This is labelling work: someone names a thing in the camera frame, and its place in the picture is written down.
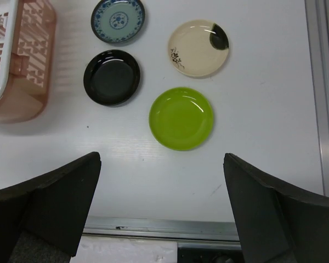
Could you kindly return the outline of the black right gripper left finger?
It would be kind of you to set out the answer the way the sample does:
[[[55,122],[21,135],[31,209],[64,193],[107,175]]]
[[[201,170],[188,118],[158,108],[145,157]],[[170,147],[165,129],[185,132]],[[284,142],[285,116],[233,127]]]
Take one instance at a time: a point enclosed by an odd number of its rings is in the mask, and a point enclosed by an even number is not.
[[[0,262],[70,262],[99,180],[91,152],[56,170],[0,189]]]

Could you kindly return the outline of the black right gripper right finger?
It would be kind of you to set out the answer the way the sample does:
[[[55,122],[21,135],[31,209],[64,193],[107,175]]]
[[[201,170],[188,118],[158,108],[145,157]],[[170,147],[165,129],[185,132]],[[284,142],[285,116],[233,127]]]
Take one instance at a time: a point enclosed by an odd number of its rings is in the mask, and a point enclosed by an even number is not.
[[[329,197],[232,153],[223,169],[245,262],[329,262]]]

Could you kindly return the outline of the green plate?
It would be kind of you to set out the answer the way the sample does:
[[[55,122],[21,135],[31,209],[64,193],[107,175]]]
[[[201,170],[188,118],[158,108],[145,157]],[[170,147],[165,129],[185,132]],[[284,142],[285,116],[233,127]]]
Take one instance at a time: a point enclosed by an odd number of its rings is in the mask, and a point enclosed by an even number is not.
[[[189,151],[201,146],[211,135],[214,111],[210,101],[188,87],[176,87],[159,95],[149,111],[153,137],[163,146]]]

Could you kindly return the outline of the cream plate with black flower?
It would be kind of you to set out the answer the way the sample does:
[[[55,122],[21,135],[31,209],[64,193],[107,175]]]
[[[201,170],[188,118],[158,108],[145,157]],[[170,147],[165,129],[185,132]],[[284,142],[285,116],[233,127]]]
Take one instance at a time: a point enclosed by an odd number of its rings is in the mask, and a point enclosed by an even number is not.
[[[168,40],[169,59],[180,73],[203,78],[216,73],[229,55],[229,38],[215,22],[190,20],[178,26]]]

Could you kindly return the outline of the blue floral plate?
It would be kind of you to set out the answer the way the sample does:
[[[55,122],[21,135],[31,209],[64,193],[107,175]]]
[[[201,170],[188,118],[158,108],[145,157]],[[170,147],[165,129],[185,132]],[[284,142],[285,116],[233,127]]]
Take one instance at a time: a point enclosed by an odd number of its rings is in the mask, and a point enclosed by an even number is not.
[[[90,24],[93,33],[105,43],[123,43],[132,39],[145,22],[145,7],[138,0],[100,1]]]

